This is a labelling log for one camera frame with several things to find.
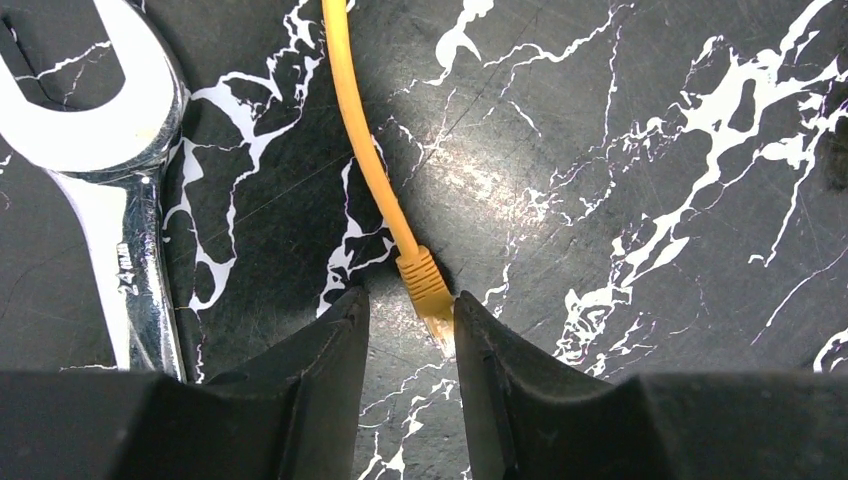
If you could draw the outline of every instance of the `wrench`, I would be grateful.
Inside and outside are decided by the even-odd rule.
[[[120,92],[91,110],[60,111],[40,87],[15,79],[10,67],[29,68],[0,28],[0,136],[47,172],[73,206],[117,367],[185,381],[159,197],[188,90],[170,50],[134,5],[93,2],[124,72]]]

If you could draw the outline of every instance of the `combination wrench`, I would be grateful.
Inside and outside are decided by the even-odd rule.
[[[188,90],[165,42],[127,0],[92,0],[124,73],[120,92],[61,111],[0,28],[0,136],[64,192],[82,226],[115,362],[186,380],[161,243],[161,180]]]

